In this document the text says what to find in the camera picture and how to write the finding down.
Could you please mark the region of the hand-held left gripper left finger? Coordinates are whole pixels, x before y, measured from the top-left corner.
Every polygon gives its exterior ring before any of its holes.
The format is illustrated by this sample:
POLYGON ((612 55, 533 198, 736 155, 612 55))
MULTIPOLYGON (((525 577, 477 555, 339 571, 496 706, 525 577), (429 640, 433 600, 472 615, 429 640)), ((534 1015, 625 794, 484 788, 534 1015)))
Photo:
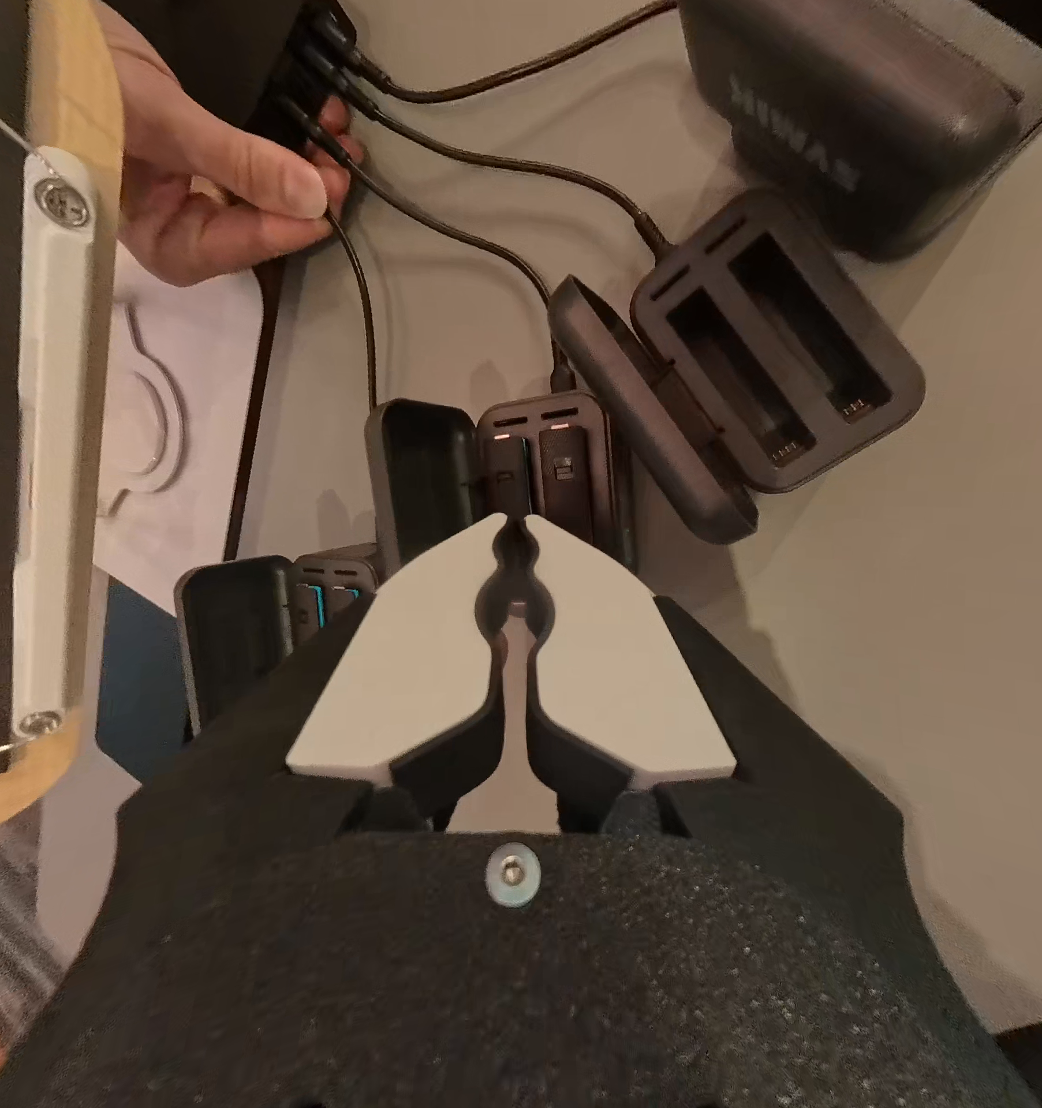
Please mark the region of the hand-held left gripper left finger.
POLYGON ((493 514, 464 529, 375 593, 292 743, 294 774, 398 788, 433 819, 493 773, 502 656, 477 616, 505 523, 493 514))

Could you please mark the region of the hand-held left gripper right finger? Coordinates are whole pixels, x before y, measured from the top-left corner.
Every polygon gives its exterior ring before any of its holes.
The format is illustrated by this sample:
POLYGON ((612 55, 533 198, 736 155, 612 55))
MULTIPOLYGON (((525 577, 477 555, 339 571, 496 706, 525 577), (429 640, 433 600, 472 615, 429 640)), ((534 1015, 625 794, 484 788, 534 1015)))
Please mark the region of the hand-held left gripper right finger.
POLYGON ((531 515, 528 763, 601 824, 621 796, 734 777, 737 758, 660 611, 619 561, 531 515))

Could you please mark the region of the black battery charger case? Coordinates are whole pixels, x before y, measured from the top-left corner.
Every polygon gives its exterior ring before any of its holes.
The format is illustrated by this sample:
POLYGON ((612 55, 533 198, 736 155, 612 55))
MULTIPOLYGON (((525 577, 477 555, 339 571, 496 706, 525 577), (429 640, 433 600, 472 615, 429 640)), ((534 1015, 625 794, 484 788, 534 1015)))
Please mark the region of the black battery charger case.
POLYGON ((737 153, 870 260, 950 224, 1021 136, 1012 91, 888 2, 677 2, 737 153))
POLYGON ((594 394, 573 389, 507 401, 474 421, 464 410, 394 399, 364 427, 375 503, 376 543, 386 576, 494 514, 486 499, 486 443, 527 437, 533 511, 544 517, 539 437, 554 423, 583 425, 592 478, 592 544, 636 572, 633 461, 624 437, 594 394))
POLYGON ((360 601, 375 594, 385 578, 375 542, 327 548, 298 560, 268 555, 224 562, 182 576, 175 602, 193 735, 298 647, 293 618, 297 583, 350 585, 361 589, 360 601))
POLYGON ((694 536, 755 534, 753 495, 801 488, 908 422, 924 376, 805 214, 731 201, 639 284, 629 324, 574 276, 556 343, 694 536))

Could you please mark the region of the black power adapter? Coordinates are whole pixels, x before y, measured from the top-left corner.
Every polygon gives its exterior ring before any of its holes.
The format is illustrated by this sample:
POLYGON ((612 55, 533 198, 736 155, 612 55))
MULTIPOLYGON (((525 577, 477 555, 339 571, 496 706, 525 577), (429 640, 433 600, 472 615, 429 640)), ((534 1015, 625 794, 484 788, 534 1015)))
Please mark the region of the black power adapter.
POLYGON ((237 129, 302 153, 306 135, 280 106, 321 107, 329 88, 307 48, 339 63, 358 48, 358 30, 339 2, 194 2, 180 9, 176 57, 168 65, 201 106, 237 129))

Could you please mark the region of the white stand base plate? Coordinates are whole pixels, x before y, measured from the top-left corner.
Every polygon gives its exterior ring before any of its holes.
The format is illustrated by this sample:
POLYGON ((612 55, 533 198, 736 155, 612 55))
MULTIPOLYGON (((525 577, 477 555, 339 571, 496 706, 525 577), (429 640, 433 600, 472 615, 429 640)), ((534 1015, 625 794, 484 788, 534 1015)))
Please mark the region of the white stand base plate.
POLYGON ((225 555, 263 320, 253 271, 175 287, 118 246, 94 564, 165 611, 225 555))

